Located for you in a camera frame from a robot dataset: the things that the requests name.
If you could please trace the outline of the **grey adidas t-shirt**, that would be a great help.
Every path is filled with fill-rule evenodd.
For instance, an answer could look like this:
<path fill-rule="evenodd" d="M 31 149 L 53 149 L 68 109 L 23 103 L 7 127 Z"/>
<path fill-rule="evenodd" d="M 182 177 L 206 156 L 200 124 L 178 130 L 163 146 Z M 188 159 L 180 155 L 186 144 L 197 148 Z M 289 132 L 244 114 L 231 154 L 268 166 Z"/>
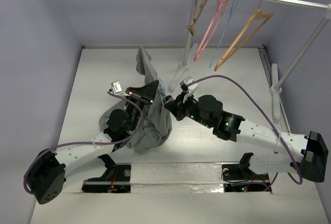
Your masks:
<path fill-rule="evenodd" d="M 158 73 L 152 64 L 150 54 L 140 47 L 136 55 L 136 71 L 144 76 L 144 85 L 158 80 Z M 154 102 L 145 105 L 143 110 L 128 100 L 126 90 L 124 96 L 109 95 L 119 99 L 119 102 L 109 108 L 99 119 L 99 128 L 115 145 L 113 151 L 124 146 L 134 149 L 136 153 L 146 153 L 162 146 L 172 131 L 170 112 L 161 103 L 159 92 Z M 166 102 L 172 100 L 167 95 Z M 126 123 L 126 104 L 132 103 L 140 111 L 137 123 Z"/>

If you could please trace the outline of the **blue plastic hanger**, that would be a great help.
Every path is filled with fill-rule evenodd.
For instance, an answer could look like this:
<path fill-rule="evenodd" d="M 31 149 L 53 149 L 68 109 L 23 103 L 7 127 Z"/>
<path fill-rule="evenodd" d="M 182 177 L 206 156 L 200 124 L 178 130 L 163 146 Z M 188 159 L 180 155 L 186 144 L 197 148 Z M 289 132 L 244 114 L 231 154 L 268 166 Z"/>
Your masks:
<path fill-rule="evenodd" d="M 166 100 L 166 98 L 167 98 L 166 89 L 165 89 L 165 86 L 164 86 L 164 83 L 163 83 L 162 79 L 158 78 L 158 80 L 159 80 L 158 92 L 159 92 L 159 96 L 160 96 L 160 99 L 161 99 L 161 103 L 164 106 L 165 102 L 167 101 Z"/>

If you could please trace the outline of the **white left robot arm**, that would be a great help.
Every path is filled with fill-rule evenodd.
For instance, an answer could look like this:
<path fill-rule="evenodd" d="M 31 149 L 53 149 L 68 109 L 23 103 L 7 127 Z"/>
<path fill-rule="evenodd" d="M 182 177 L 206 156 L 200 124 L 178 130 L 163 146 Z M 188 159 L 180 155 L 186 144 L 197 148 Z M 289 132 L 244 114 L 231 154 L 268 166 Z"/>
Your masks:
<path fill-rule="evenodd" d="M 159 80 L 141 87 L 128 87 L 122 91 L 119 82 L 111 83 L 108 94 L 125 102 L 123 109 L 111 112 L 106 128 L 96 137 L 83 142 L 69 142 L 47 148 L 40 152 L 27 169 L 23 178 L 26 192 L 33 195 L 42 205 L 54 200 L 63 190 L 71 171 L 97 157 L 104 162 L 96 173 L 103 180 L 114 175 L 114 167 L 109 164 L 109 154 L 123 147 L 143 127 L 143 108 L 154 102 Z"/>

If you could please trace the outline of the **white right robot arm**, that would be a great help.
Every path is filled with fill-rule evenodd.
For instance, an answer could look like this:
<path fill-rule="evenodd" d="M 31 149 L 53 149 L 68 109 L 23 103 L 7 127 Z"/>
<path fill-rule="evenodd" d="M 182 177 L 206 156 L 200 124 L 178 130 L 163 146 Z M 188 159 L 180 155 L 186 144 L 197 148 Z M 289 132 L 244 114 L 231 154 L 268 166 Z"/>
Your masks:
<path fill-rule="evenodd" d="M 222 102 L 212 95 L 184 99 L 184 94 L 180 94 L 164 106 L 178 121 L 188 117 L 212 129 L 213 135 L 222 140 L 272 151 L 265 158 L 253 152 L 244 153 L 238 165 L 239 175 L 243 178 L 263 173 L 298 173 L 312 182 L 325 180 L 329 151 L 318 132 L 296 135 L 255 124 L 223 110 Z"/>

